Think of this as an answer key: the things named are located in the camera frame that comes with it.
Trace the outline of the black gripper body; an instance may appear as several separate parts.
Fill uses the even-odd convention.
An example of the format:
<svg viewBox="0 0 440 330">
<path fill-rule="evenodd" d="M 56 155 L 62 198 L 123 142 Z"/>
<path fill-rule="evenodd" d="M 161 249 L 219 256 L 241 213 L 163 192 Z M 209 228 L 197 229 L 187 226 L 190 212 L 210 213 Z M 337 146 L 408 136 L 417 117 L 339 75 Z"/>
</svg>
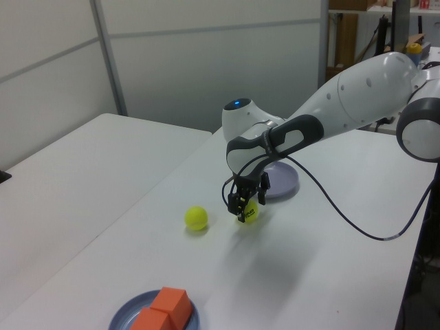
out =
<svg viewBox="0 0 440 330">
<path fill-rule="evenodd" d="M 235 177 L 236 192 L 235 195 L 238 199 L 250 199 L 253 196 L 260 197 L 261 190 L 261 174 Z"/>
</svg>

